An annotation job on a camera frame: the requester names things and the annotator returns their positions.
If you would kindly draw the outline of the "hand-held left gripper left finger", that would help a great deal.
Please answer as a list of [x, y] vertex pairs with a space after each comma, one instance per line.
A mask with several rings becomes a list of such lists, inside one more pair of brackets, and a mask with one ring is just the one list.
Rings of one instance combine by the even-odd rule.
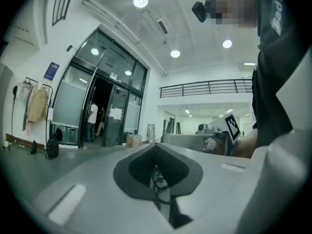
[[117, 163], [146, 145], [91, 158], [52, 182], [33, 206], [48, 223], [77, 234], [168, 234], [172, 226], [152, 201], [134, 199], [115, 183]]

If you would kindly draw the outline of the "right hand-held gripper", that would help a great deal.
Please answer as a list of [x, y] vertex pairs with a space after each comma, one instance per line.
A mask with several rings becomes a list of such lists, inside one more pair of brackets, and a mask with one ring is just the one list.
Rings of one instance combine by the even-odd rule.
[[161, 143], [217, 155], [233, 156], [234, 146], [241, 135], [232, 113], [208, 124], [198, 125], [196, 135], [165, 134]]

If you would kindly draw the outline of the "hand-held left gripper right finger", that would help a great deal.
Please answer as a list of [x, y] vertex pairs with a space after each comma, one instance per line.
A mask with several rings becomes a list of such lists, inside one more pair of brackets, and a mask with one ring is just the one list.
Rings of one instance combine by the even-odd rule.
[[256, 155], [251, 158], [206, 154], [157, 143], [162, 151], [197, 162], [203, 177], [189, 195], [173, 200], [177, 215], [168, 234], [238, 234], [239, 222], [256, 187]]

